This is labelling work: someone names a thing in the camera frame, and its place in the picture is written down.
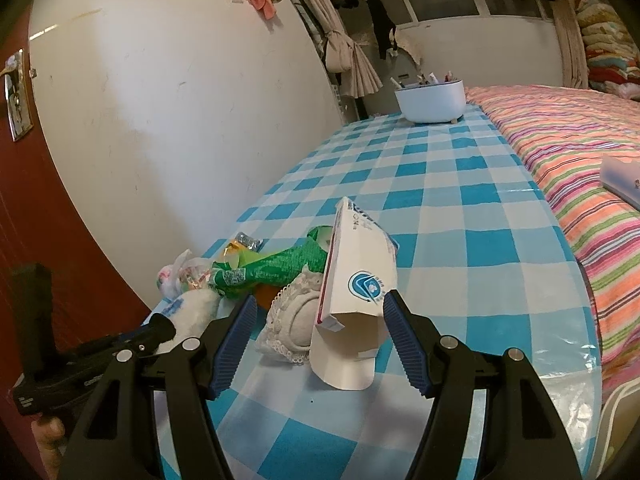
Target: metal screw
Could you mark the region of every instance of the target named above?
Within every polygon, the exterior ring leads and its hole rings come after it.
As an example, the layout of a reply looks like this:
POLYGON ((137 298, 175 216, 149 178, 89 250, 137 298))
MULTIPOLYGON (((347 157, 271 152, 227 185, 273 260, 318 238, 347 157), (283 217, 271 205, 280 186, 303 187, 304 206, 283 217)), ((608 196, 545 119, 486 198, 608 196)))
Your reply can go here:
POLYGON ((200 340, 197 337, 190 337, 182 342, 182 348, 185 350, 195 350, 200 346, 200 340))
POLYGON ((514 361, 522 361, 524 359, 524 354, 519 348, 509 348, 507 355, 514 361))
POLYGON ((116 359, 121 363, 126 363, 133 356, 133 352, 129 349, 120 350, 118 355, 116 355, 116 359))
POLYGON ((440 344, 449 350, 453 350, 458 346, 458 340, 452 335, 444 335, 440 338, 440 344))

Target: circular logo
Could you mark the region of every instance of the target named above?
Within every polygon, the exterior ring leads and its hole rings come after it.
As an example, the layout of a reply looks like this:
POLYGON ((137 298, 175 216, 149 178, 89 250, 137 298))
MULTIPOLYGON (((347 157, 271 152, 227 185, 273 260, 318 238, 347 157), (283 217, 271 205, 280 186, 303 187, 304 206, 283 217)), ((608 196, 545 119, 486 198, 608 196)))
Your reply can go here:
POLYGON ((372 301, 382 294, 382 285, 373 274, 360 270, 350 277, 349 292, 361 300, 372 301))

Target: beige curtain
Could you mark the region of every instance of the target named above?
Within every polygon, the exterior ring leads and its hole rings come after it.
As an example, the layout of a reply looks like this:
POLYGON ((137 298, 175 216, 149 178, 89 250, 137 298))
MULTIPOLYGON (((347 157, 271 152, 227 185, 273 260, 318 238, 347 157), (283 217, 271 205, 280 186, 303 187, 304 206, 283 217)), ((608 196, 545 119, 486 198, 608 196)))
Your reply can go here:
POLYGON ((574 0, 551 2, 562 57, 562 86, 588 88, 589 69, 582 34, 575 18, 574 0))
POLYGON ((360 46, 347 36, 331 0, 304 0, 327 37, 326 69, 342 73, 343 93, 364 97, 382 88, 382 82, 360 46))

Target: blue and white tablecloth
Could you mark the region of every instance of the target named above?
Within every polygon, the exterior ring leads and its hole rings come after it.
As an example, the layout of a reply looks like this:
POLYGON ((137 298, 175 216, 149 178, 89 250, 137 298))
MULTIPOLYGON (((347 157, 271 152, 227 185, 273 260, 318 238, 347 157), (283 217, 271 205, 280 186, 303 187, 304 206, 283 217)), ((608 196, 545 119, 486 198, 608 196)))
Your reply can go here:
MULTIPOLYGON (((282 250, 331 225, 343 196, 399 242, 398 288, 413 312, 473 350, 524 350, 586 470, 601 392, 587 293, 542 192, 481 109, 469 105, 456 125, 416 125, 399 115, 349 124, 229 234, 244 231, 267 239, 263 251, 282 250)), ((402 480, 431 403, 409 385, 390 341, 373 385, 360 392, 334 390, 308 365, 269 361, 250 342, 232 389, 209 409, 236 480, 402 480)), ((474 476, 483 417, 484 392, 476 392, 459 479, 474 476)), ((175 454, 159 420, 172 480, 175 454)))

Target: stack of folded blankets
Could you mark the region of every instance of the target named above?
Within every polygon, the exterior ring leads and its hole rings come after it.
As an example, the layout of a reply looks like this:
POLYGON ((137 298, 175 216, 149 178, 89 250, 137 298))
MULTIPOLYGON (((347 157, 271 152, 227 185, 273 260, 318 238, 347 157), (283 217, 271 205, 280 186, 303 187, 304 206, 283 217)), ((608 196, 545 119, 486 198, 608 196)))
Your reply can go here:
POLYGON ((577 0, 589 85, 625 99, 640 98, 640 52, 620 17, 598 0, 577 0))

